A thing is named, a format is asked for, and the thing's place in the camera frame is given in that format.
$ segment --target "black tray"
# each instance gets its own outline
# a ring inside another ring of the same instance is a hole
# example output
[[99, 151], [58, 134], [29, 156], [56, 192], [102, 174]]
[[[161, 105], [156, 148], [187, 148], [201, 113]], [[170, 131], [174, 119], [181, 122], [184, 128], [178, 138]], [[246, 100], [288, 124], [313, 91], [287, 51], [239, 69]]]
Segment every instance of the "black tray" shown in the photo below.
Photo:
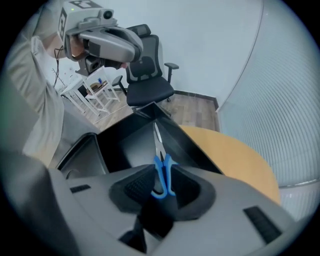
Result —
[[[166, 153], [174, 161], [222, 174], [194, 141], [155, 103], [141, 108], [98, 135], [85, 134], [69, 150], [58, 169], [65, 174], [70, 169], [77, 169], [85, 176], [94, 176], [152, 164], [156, 155], [154, 122], [158, 125]], [[95, 150], [92, 149], [94, 142], [97, 145]], [[79, 152], [86, 151], [86, 145], [90, 145], [90, 152]], [[104, 163], [97, 165], [99, 159], [103, 159]], [[95, 161], [92, 163], [94, 169], [89, 167], [88, 161]]]

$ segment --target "wooden floor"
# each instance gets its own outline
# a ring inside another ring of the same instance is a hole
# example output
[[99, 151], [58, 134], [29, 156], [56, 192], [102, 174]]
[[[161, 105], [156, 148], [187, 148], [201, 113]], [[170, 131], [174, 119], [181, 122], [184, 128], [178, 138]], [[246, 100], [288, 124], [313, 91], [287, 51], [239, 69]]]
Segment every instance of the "wooden floor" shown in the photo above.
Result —
[[[126, 96], [121, 91], [116, 92], [120, 98], [120, 102], [114, 100], [108, 110], [111, 114], [100, 112], [95, 115], [87, 106], [77, 100], [79, 105], [85, 110], [83, 115], [101, 131], [112, 126], [116, 122], [132, 114], [132, 109], [127, 105]], [[206, 128], [218, 131], [217, 117], [215, 113], [215, 105], [213, 101], [175, 94], [170, 97], [171, 102], [162, 101], [159, 105], [171, 113], [171, 118], [178, 125], [187, 125]]]

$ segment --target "wooden table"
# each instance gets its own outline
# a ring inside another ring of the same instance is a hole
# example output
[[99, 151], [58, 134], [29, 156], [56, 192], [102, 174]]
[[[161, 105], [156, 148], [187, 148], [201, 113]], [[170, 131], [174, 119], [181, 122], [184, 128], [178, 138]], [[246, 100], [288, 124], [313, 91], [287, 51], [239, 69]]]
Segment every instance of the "wooden table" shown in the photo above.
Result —
[[220, 132], [180, 125], [217, 167], [281, 204], [278, 183], [268, 163], [251, 147]]

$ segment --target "baseboard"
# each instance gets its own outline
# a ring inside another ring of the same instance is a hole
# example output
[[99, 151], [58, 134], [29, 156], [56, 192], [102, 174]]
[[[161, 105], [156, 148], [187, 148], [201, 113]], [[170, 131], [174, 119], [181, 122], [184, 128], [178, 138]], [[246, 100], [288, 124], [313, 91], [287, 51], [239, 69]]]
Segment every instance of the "baseboard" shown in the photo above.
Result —
[[[116, 92], [117, 91], [121, 91], [120, 88], [113, 88], [113, 89]], [[193, 93], [193, 92], [187, 92], [187, 91], [183, 91], [183, 90], [174, 90], [174, 93], [175, 94], [180, 94], [180, 95], [186, 95], [186, 96], [189, 96], [189, 97], [196, 97], [196, 98], [204, 99], [204, 100], [207, 100], [207, 101], [212, 101], [213, 104], [214, 104], [215, 110], [217, 110], [219, 108], [218, 101], [217, 101], [216, 97], [210, 97], [210, 96], [207, 96], [207, 95], [202, 95], [202, 94]]]

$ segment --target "black cushion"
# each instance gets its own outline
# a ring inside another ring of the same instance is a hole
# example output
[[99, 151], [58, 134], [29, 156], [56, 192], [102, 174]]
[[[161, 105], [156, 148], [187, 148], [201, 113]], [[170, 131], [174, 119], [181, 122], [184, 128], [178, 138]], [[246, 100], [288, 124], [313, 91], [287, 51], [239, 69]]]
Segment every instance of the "black cushion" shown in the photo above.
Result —
[[175, 93], [162, 76], [128, 85], [126, 102], [129, 106], [141, 107], [151, 102], [161, 102]]

